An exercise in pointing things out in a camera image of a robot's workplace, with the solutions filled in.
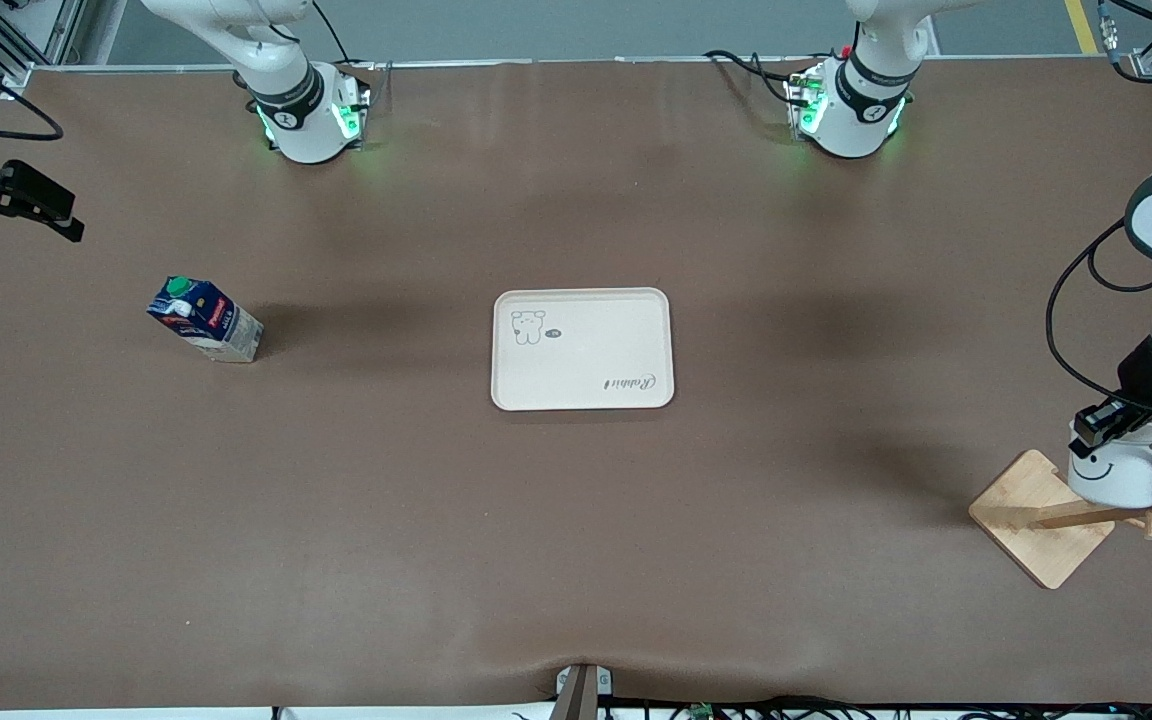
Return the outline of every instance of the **table surface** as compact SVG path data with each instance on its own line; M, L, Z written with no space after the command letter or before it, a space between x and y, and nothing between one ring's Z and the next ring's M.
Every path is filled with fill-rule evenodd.
M225 74L37 73L67 137L0 161L88 235L0 220L0 707L530 702L571 661L621 696L1152 702L1152 543L1043 591L967 514L1098 400L1043 304L1152 172L1152 88L915 85L846 161L712 65L401 70L367 150L296 167ZM177 273L265 321L255 364L145 316ZM670 406L492 406L500 293L620 286L669 296ZM1112 378L1152 293L1068 293Z

